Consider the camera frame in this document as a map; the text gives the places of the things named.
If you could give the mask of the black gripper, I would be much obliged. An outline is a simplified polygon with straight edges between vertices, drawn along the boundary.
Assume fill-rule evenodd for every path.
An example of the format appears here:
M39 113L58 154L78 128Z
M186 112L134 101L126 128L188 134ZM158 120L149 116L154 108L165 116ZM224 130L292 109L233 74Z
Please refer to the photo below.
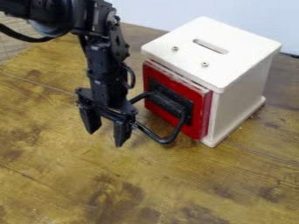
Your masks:
M121 147L132 134L136 121L136 109L126 99L128 90L136 84L136 77L126 78L121 73L116 77L90 80L90 88L76 89L78 114L89 134L93 134L104 117L113 121L113 138L116 147Z

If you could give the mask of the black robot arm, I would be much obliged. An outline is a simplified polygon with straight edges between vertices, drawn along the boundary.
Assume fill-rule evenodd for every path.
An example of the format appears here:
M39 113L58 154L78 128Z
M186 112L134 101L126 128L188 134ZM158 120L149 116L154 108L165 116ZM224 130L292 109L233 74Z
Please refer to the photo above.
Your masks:
M110 120L114 145L121 146L136 121L136 109L126 99L136 76L125 64L129 45L116 8L104 0L0 0L0 11L26 20L41 34L31 38L0 24L0 32L14 39L41 43L66 33L78 37L89 79L89 87L76 89L81 121L92 133L104 118Z

